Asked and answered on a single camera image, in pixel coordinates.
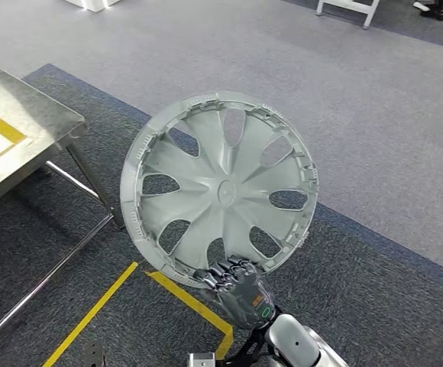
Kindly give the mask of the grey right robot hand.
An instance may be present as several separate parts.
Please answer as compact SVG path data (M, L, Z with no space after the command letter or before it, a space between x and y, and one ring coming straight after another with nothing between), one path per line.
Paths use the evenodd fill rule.
M203 296L232 326L260 329L277 313L271 287L259 268L246 258L232 255L207 270L197 269L193 277L206 285Z

